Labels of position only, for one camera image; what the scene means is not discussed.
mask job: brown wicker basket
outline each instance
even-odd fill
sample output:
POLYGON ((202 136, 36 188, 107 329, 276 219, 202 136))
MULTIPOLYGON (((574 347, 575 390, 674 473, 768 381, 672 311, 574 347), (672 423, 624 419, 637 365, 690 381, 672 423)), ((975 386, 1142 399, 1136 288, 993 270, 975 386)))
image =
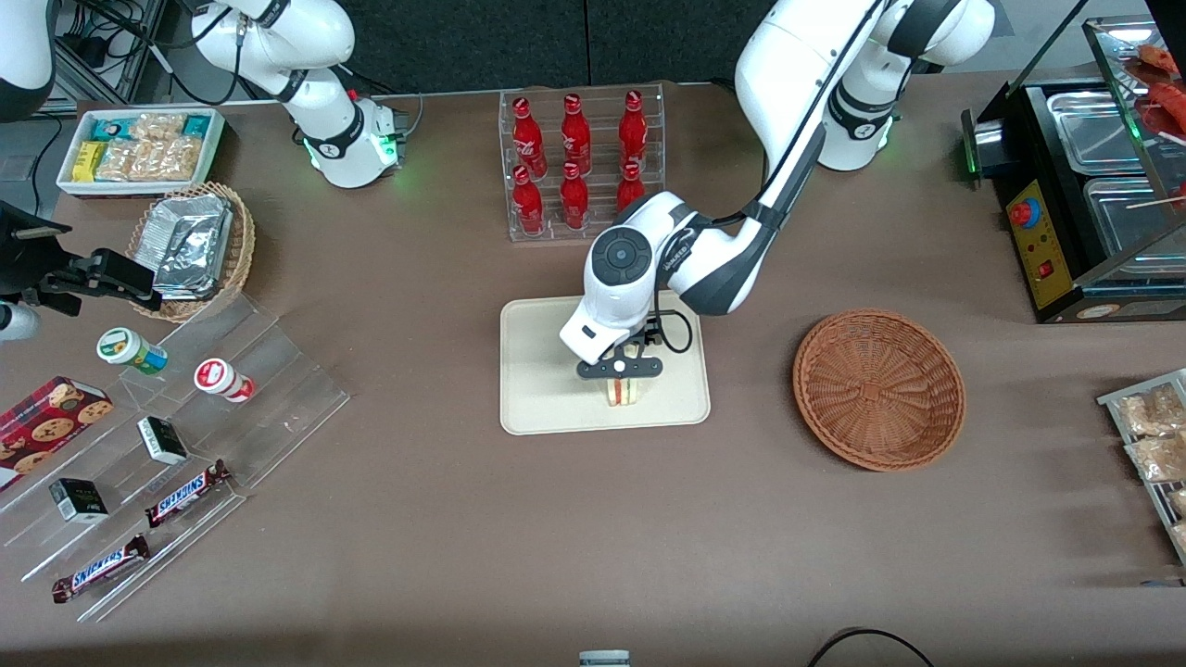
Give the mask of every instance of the brown wicker basket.
POLYGON ((825 318, 799 345, 791 383, 811 431, 869 470, 929 465, 963 427, 964 386, 955 361, 897 313, 853 310, 825 318))
MULTIPOLYGON (((234 190, 219 183, 203 183, 185 188, 184 190, 170 192, 165 197, 161 197, 161 199, 166 197, 197 197, 198 195, 218 195, 235 207, 235 220, 231 222, 230 239, 227 241, 227 254, 223 256, 222 285, 219 285, 218 292, 211 299, 205 301, 165 301, 158 312, 133 304, 132 307, 136 309, 145 317, 167 319, 168 322, 180 324, 193 317, 215 298, 238 292, 247 282, 247 275, 251 271, 251 253, 255 250, 255 221, 251 220, 251 211, 247 210, 243 199, 234 190)), ((140 224, 132 233, 128 252, 125 253, 129 258, 134 256, 136 248, 140 247, 140 235, 144 234, 145 222, 148 220, 148 210, 145 211, 145 215, 140 216, 140 224)))

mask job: red bottle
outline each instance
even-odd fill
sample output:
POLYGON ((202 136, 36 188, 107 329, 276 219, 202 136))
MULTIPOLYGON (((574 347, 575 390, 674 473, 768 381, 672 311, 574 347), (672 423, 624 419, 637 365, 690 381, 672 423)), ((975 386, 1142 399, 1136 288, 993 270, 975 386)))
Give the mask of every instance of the red bottle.
POLYGON ((560 199, 565 203, 565 224, 580 231, 588 223, 589 189, 581 178, 576 163, 565 163, 565 182, 560 185, 560 199))
POLYGON ((531 117, 531 104, 527 97, 516 97, 511 102, 515 109, 515 152, 519 161, 531 172, 531 180, 540 180, 548 173, 548 159, 543 157, 543 133, 540 123, 531 117))
POLYGON ((519 218, 519 227, 528 236, 543 234, 543 198, 540 197, 540 189, 531 183, 531 174, 523 165, 516 165, 515 191, 511 198, 515 201, 515 215, 519 218))
POLYGON ((576 163, 581 176, 593 171, 589 121, 581 113, 580 95, 565 95, 565 122, 560 123, 560 135, 565 139, 565 159, 576 163))
POLYGON ((626 93, 626 113, 618 123, 618 139, 621 141, 621 169, 637 163, 638 170, 645 171, 646 116, 643 115, 643 94, 637 90, 626 93))
POLYGON ((638 164, 630 163, 621 170, 621 183, 618 184, 618 212, 620 214, 631 202, 646 193, 643 182, 638 180, 638 164))

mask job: snickers bar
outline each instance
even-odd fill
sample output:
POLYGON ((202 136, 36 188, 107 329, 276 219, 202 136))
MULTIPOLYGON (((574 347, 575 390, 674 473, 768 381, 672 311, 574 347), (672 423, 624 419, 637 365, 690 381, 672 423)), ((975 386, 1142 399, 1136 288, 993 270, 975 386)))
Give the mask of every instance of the snickers bar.
POLYGON ((74 577, 63 577, 55 582, 53 602, 57 604, 69 602, 70 598, 81 593, 83 589, 95 582, 110 577, 116 570, 122 570, 133 563, 148 560, 151 557, 152 553, 148 552, 148 542, 145 541, 145 536, 136 535, 122 548, 113 551, 100 560, 91 563, 84 570, 76 572, 74 577))
POLYGON ((154 507, 146 509, 145 514, 148 516, 148 527, 155 528, 160 526, 166 519, 181 512, 181 509, 215 488, 215 484, 228 477, 230 477, 230 471, 227 470, 227 466, 223 465, 219 458, 213 465, 203 470, 200 475, 186 482, 184 487, 168 494, 165 500, 154 507))

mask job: red button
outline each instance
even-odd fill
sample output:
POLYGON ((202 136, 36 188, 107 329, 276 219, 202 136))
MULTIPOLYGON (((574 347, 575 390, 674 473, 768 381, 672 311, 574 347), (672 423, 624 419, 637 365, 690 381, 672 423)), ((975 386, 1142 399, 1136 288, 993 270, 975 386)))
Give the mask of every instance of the red button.
POLYGON ((1022 224, 1029 222, 1029 218, 1033 217, 1033 215, 1034 210, 1029 207, 1029 204, 1021 202, 1009 209, 1009 222, 1021 227, 1022 224))

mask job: brown table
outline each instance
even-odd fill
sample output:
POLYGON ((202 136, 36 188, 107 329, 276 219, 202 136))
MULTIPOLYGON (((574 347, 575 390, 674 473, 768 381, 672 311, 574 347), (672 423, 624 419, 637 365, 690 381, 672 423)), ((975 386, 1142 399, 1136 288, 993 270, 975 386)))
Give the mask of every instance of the brown table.
MULTIPOLYGON (((498 312, 580 293, 585 248, 508 241, 497 95, 428 99, 407 167, 358 191, 310 169, 281 108, 227 108, 212 177, 257 221, 248 292, 355 398, 103 623, 0 554, 0 663, 785 666, 873 625, 945 665, 1181 665, 1186 591, 1136 587, 1173 554, 1093 398, 1186 366, 1186 328, 1033 324, 991 191, 955 176, 958 114, 1001 80, 917 77, 872 166, 812 176, 750 300, 703 323, 704 424, 525 438, 498 424, 498 312), (793 406, 796 344, 859 306, 963 371, 967 426, 926 470, 856 470, 793 406)), ((735 101, 668 94, 670 188, 733 211, 761 169, 735 101)), ((122 249, 144 207, 56 217, 70 249, 122 249)), ((114 300, 47 315, 2 349, 0 405, 113 380, 93 345, 116 324, 167 331, 114 300)))

